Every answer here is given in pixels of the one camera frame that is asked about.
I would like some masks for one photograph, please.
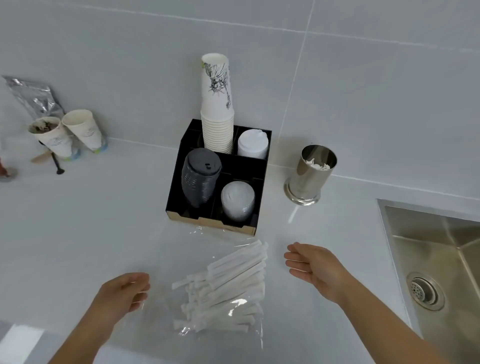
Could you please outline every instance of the hand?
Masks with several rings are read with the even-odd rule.
[[[290,274],[314,285],[326,299],[340,304],[345,286],[354,279],[335,255],[320,246],[294,243],[283,256]]]
[[[147,299],[143,291],[150,289],[149,279],[146,273],[126,273],[104,283],[75,330],[98,336],[103,345],[115,324]]]

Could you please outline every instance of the paper cup with sketch print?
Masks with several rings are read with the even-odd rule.
[[[88,149],[93,152],[101,150],[104,139],[91,111],[70,111],[63,117],[61,122],[68,127]]]
[[[72,157],[72,139],[59,118],[45,116],[37,119],[28,126],[28,131],[57,156]]]
[[[202,56],[202,114],[211,121],[233,117],[228,58],[223,54]]]

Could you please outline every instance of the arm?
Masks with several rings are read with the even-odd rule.
[[[285,253],[291,275],[337,303],[376,364],[448,364],[398,316],[356,280],[325,248],[294,243]]]
[[[48,364],[91,364],[115,324],[140,307],[150,289],[146,273],[127,273],[104,283],[92,304]]]

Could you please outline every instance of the right hand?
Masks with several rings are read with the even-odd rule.
[[[290,274],[311,283],[326,299],[340,304],[346,286],[354,279],[337,257],[320,246],[293,243],[283,256]]]

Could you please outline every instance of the left hand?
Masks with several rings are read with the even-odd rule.
[[[76,330],[98,336],[103,345],[115,324],[147,299],[144,291],[150,289],[149,280],[147,273],[126,273],[104,283]]]

